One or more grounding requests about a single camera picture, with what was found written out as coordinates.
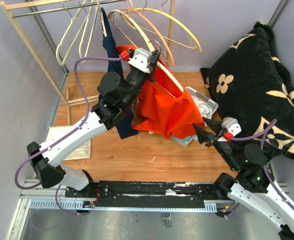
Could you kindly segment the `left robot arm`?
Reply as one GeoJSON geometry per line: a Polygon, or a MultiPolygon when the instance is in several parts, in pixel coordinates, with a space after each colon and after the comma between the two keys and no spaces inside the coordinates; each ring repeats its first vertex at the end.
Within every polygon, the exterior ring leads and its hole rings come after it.
{"type": "Polygon", "coordinates": [[[58,139],[28,145],[29,161],[43,188],[63,185],[75,189],[83,198],[94,193],[90,175],[85,170],[63,165],[63,161],[85,142],[112,129],[127,116],[126,109],[141,93],[144,84],[153,80],[159,57],[158,50],[131,48],[123,51],[116,60],[130,65],[126,78],[114,71],[106,73],[97,87],[100,101],[87,109],[86,115],[72,126],[71,132],[58,139]]]}

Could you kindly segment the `orange hanger with metal hook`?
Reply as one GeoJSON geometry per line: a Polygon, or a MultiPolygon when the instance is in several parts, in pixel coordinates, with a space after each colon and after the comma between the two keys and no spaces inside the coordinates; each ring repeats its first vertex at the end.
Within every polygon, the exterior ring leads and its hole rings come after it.
{"type": "Polygon", "coordinates": [[[164,44],[166,50],[167,50],[167,54],[166,56],[169,57],[170,60],[166,60],[166,63],[171,65],[172,67],[175,66],[175,60],[174,60],[174,56],[172,54],[171,48],[169,47],[168,43],[166,42],[164,36],[161,34],[161,32],[158,30],[158,28],[146,17],[144,16],[142,13],[140,13],[137,10],[134,10],[133,8],[133,3],[130,0],[130,7],[124,7],[122,8],[122,10],[126,10],[128,14],[130,13],[135,13],[136,15],[138,15],[139,17],[141,17],[150,27],[153,28],[153,32],[151,30],[148,30],[147,28],[142,28],[143,30],[147,30],[149,32],[154,33],[155,35],[158,35],[158,37],[160,38],[160,40],[162,41],[162,43],[164,44]]]}

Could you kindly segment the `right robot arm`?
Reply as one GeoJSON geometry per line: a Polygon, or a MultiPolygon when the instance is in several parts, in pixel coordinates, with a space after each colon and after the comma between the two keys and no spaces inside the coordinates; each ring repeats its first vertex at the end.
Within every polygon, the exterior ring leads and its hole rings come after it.
{"type": "Polygon", "coordinates": [[[229,168],[238,172],[236,177],[221,173],[214,182],[214,196],[219,200],[236,201],[270,221],[280,239],[294,240],[294,201],[268,172],[269,159],[263,151],[267,134],[276,119],[266,129],[247,137],[237,137],[242,129],[235,118],[215,121],[205,117],[203,120],[211,132],[196,123],[192,125],[199,143],[213,146],[229,168]]]}

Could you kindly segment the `teal t shirt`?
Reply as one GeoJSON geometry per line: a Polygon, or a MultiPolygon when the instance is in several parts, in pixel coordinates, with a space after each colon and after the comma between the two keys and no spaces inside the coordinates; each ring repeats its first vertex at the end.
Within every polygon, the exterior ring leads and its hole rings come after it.
{"type": "Polygon", "coordinates": [[[180,144],[189,144],[194,138],[193,136],[187,136],[185,138],[178,138],[174,135],[171,136],[171,139],[175,140],[176,142],[180,143],[180,144]]]}

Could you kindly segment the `white pink t shirt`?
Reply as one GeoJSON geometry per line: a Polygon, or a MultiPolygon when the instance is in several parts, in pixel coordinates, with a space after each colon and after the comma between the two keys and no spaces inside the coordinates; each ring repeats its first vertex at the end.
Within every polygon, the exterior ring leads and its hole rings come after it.
{"type": "Polygon", "coordinates": [[[144,103],[141,113],[146,117],[140,124],[142,130],[188,142],[196,135],[193,124],[204,129],[203,118],[210,118],[213,111],[206,102],[185,94],[179,98],[156,96],[144,103]]]}

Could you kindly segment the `yellow hanger with metal hook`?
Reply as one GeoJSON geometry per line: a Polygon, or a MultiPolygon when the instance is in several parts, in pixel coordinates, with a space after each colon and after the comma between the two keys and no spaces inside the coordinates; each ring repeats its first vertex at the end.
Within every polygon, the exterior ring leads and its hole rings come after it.
{"type": "Polygon", "coordinates": [[[144,7],[137,7],[137,8],[134,8],[134,10],[142,12],[142,13],[144,13],[144,12],[152,12],[152,13],[162,15],[163,17],[166,17],[169,20],[169,22],[168,22],[168,35],[167,35],[167,37],[165,37],[166,40],[168,40],[170,43],[175,43],[177,45],[183,46],[183,47],[185,47],[187,49],[190,49],[190,50],[198,49],[198,51],[200,53],[203,52],[202,46],[201,46],[199,40],[192,33],[192,31],[187,26],[185,26],[180,20],[175,18],[175,13],[176,13],[176,1],[175,0],[170,0],[169,13],[167,13],[167,12],[165,12],[163,10],[164,5],[168,2],[167,0],[165,0],[164,2],[162,2],[160,4],[159,9],[147,7],[147,4],[148,4],[147,2],[148,1],[146,0],[144,7]],[[185,33],[187,33],[190,36],[189,45],[184,44],[182,42],[179,42],[177,40],[174,40],[174,24],[178,25],[181,29],[183,29],[183,31],[185,33]]]}

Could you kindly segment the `orange t shirt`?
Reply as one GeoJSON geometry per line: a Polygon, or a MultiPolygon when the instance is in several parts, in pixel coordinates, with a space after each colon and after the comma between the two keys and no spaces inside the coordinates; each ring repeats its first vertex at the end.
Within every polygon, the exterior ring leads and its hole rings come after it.
{"type": "Polygon", "coordinates": [[[167,140],[171,137],[184,139],[196,134],[193,124],[205,129],[205,123],[194,100],[187,90],[181,91],[165,73],[168,68],[158,61],[153,75],[155,82],[147,81],[138,95],[136,115],[141,122],[133,124],[131,109],[116,129],[120,138],[151,131],[167,140]]]}

